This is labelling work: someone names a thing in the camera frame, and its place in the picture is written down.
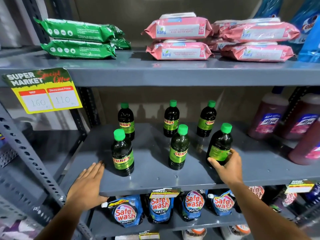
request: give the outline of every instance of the stack of wipes packages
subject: stack of wipes packages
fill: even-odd
[[[209,21],[195,13],[164,14],[144,30],[154,42],[147,47],[157,60],[207,60],[209,47],[197,40],[212,33]]]
[[[49,54],[64,58],[103,59],[115,57],[115,49],[129,49],[130,43],[122,38],[118,27],[78,21],[47,18],[34,19],[47,34],[54,38],[41,47]]]
[[[277,42],[300,35],[294,25],[277,17],[216,21],[212,29],[214,38],[207,41],[211,50],[241,61],[284,62],[294,53]]]

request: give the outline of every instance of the black bottle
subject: black bottle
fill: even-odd
[[[134,114],[129,109],[128,103],[121,103],[121,109],[118,112],[118,121],[120,128],[124,130],[125,135],[134,140]]]
[[[200,114],[200,119],[197,127],[197,135],[201,137],[207,137],[210,135],[212,127],[214,125],[214,120],[217,116],[217,111],[215,110],[216,101],[210,100],[208,106],[206,106]]]
[[[171,139],[169,166],[173,170],[180,170],[183,168],[190,145],[190,140],[187,133],[188,126],[181,124],[179,125],[178,133],[175,133]]]
[[[226,158],[228,157],[232,143],[231,129],[232,125],[223,123],[221,129],[212,135],[206,156],[206,161],[210,167],[212,165],[207,160],[208,157],[214,158],[220,165],[226,164]]]
[[[114,142],[111,145],[111,153],[114,167],[118,175],[129,176],[134,171],[134,155],[129,137],[126,137],[123,129],[116,129]]]
[[[170,107],[164,112],[163,134],[172,137],[178,130],[180,112],[177,108],[177,101],[170,100]]]

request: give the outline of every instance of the hand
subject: hand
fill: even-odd
[[[87,211],[105,203],[108,197],[99,195],[103,172],[102,161],[93,163],[88,169],[83,170],[69,189],[66,204],[72,204],[81,211]]]
[[[229,188],[237,183],[243,184],[241,157],[239,153],[232,148],[230,152],[232,154],[224,166],[220,165],[215,159],[208,157],[210,164],[216,169],[221,180],[228,185]]]

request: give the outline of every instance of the forearm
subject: forearm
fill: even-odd
[[[34,240],[71,240],[82,211],[66,204]]]
[[[243,183],[231,185],[230,189],[234,193],[254,239],[310,239],[293,222],[283,218],[262,202]]]

